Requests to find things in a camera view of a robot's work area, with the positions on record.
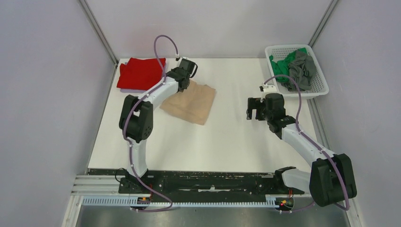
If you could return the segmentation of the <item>beige t-shirt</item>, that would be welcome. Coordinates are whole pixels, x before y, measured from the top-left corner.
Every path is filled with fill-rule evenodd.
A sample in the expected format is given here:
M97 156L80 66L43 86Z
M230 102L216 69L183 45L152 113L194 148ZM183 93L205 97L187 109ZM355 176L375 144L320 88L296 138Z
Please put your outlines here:
M209 117L215 96L214 88L191 80L186 90L167 98L160 105L160 109L181 120L204 125Z

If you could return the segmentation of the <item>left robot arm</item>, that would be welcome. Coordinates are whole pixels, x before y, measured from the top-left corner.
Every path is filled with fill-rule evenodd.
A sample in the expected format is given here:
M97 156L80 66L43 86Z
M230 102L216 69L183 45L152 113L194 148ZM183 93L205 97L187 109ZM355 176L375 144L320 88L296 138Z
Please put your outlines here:
M190 79L196 74L198 65L180 58L177 67L165 72L160 82L139 96L125 97L119 119L124 140L128 143L128 172L134 177L130 186L136 192L148 188L146 164L146 143L153 131L154 109L167 98L188 88Z

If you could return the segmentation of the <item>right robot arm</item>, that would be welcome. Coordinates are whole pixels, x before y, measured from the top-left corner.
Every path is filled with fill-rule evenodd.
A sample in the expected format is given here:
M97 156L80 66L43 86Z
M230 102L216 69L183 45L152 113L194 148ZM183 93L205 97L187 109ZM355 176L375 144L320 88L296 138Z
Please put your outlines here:
M346 154L336 154L302 130L298 117L286 113L283 95L266 94L247 99L246 118L266 121L269 130L289 144L310 166L310 172L289 166L275 171L273 187L279 193L290 188L311 194L315 204L350 209L357 188L352 162Z

